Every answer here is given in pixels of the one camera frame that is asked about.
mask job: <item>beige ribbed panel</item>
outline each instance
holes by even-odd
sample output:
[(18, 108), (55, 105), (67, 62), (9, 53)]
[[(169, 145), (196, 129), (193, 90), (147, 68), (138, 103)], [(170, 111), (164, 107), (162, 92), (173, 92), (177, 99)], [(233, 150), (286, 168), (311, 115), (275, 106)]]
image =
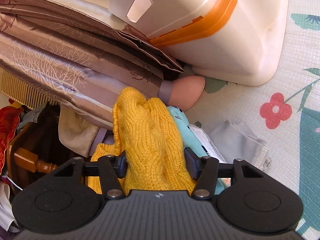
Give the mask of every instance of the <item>beige ribbed panel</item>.
[(30, 109), (35, 109), (46, 101), (49, 101), (50, 105), (58, 104), (57, 101), (28, 86), (7, 71), (3, 71), (2, 74), (1, 93)]

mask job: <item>white logo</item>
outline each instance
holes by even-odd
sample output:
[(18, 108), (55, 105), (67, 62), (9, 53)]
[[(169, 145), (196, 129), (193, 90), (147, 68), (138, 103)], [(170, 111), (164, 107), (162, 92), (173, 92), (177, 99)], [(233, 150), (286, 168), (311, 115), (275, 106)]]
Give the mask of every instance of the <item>white logo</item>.
[(164, 195), (159, 192), (159, 193), (155, 194), (155, 196), (156, 196), (157, 198), (162, 198)]

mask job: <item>wooden chair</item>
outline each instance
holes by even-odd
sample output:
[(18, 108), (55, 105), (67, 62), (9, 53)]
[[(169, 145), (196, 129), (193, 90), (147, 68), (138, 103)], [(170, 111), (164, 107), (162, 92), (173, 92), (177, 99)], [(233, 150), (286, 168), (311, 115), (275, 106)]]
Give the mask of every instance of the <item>wooden chair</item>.
[[(57, 115), (44, 114), (38, 123), (28, 123), (9, 143), (6, 151), (8, 176), (22, 189), (78, 156), (59, 141)], [(14, 194), (20, 190), (12, 185)]]

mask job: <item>play mat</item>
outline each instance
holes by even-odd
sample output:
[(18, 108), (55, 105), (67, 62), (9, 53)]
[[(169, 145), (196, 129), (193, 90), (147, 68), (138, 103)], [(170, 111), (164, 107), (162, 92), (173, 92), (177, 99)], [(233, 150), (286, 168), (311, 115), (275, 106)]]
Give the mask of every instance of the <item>play mat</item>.
[[(248, 87), (206, 77), (186, 112), (204, 131), (225, 119), (245, 121), (270, 148), (268, 174), (304, 203), (298, 232), (320, 237), (320, 0), (289, 0), (284, 44), (274, 77)], [(186, 68), (184, 75), (191, 74)]]

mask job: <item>gray gripper base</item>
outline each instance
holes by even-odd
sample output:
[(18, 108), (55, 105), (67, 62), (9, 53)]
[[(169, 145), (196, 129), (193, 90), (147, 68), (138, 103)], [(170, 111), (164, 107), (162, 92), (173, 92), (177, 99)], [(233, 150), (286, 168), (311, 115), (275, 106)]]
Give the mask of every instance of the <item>gray gripper base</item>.
[(228, 225), (208, 201), (186, 191), (133, 190), (108, 201), (101, 213), (77, 230), (41, 235), (27, 230), (15, 240), (301, 240), (295, 232), (256, 236)]

